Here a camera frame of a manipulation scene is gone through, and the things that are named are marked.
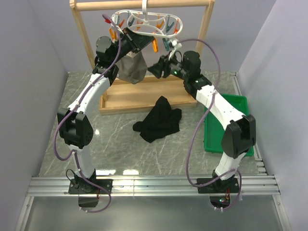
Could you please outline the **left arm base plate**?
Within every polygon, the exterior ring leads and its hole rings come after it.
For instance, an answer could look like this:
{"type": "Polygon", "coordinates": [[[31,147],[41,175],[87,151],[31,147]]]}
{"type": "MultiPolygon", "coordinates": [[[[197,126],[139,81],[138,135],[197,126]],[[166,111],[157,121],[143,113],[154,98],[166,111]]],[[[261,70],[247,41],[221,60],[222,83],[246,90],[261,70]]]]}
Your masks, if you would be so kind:
{"type": "MultiPolygon", "coordinates": [[[[109,193],[112,190],[113,186],[113,180],[112,179],[105,179],[105,180],[96,180],[94,184],[100,186],[101,188],[104,188],[107,190],[109,193]]],[[[107,194],[102,189],[97,188],[96,186],[93,186],[89,183],[86,183],[85,181],[83,182],[76,182],[75,180],[72,180],[70,183],[69,189],[68,189],[69,194],[107,194]]]]}

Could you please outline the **black underwear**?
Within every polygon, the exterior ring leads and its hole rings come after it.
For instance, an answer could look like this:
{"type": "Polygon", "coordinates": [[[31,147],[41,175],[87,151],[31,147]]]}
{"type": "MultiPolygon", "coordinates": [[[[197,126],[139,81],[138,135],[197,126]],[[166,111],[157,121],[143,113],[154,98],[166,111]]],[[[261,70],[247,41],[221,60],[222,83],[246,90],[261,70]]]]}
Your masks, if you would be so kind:
{"type": "Polygon", "coordinates": [[[147,142],[152,143],[157,139],[179,132],[179,123],[182,118],[182,110],[172,109],[167,98],[161,96],[143,121],[133,125],[133,130],[147,142]]]}

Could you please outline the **orange clothes peg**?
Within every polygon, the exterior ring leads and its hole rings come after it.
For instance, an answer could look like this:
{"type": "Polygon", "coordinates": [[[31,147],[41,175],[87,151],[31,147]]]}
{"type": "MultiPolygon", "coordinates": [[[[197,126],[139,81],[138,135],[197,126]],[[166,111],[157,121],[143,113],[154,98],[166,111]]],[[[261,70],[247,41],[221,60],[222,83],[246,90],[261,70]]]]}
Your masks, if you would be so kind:
{"type": "Polygon", "coordinates": [[[152,48],[153,48],[153,51],[155,53],[158,53],[158,42],[157,42],[157,38],[154,38],[154,40],[152,41],[152,48]]]}

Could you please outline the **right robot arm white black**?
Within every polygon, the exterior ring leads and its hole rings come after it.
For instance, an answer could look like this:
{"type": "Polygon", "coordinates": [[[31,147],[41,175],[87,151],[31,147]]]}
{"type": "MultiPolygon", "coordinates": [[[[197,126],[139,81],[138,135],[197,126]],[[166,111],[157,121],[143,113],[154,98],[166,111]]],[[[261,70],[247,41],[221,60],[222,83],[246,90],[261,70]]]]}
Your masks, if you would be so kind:
{"type": "Polygon", "coordinates": [[[156,78],[174,75],[183,80],[185,90],[199,103],[206,113],[211,113],[222,125],[222,157],[207,183],[200,180],[194,185],[211,193],[224,193],[234,185],[235,173],[240,161],[256,143],[256,120],[233,107],[215,86],[201,74],[199,53],[186,51],[179,61],[173,54],[162,55],[159,61],[148,67],[156,78]]]}

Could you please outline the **white plastic clip hanger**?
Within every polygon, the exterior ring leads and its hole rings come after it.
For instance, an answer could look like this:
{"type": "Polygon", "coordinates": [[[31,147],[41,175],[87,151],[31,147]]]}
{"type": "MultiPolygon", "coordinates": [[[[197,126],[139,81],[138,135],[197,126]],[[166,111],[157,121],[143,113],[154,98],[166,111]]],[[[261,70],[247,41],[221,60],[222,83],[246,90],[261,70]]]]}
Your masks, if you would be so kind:
{"type": "Polygon", "coordinates": [[[120,25],[116,26],[123,30],[128,27],[140,35],[155,36],[157,38],[171,39],[181,33],[182,20],[173,14],[154,13],[147,10],[148,1],[141,2],[141,10],[119,10],[114,14],[120,17],[120,25]]]}

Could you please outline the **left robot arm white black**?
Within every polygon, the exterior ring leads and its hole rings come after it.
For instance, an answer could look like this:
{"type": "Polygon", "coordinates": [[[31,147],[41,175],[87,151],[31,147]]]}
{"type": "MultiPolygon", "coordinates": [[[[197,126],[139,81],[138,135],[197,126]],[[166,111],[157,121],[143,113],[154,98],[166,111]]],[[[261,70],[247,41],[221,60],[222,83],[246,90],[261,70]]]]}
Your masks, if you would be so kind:
{"type": "Polygon", "coordinates": [[[92,164],[89,144],[94,131],[88,119],[95,100],[105,93],[117,77],[116,63],[128,53],[138,53],[152,41],[154,36],[141,35],[127,27],[117,31],[118,40],[102,36],[96,41],[94,68],[84,90],[67,108],[57,112],[56,133],[70,149],[69,156],[75,162],[74,177],[71,179],[70,194],[110,194],[112,180],[100,180],[92,164]]]}

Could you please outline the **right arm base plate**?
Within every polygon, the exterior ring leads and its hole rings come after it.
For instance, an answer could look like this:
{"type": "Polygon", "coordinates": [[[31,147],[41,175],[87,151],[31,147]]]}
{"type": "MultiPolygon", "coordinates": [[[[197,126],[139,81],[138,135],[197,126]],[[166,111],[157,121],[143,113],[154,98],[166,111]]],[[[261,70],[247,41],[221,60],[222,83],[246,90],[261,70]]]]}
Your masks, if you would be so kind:
{"type": "Polygon", "coordinates": [[[228,180],[218,179],[214,183],[211,183],[205,187],[198,188],[199,194],[209,193],[237,193],[239,188],[239,182],[236,178],[230,178],[228,180]]]}

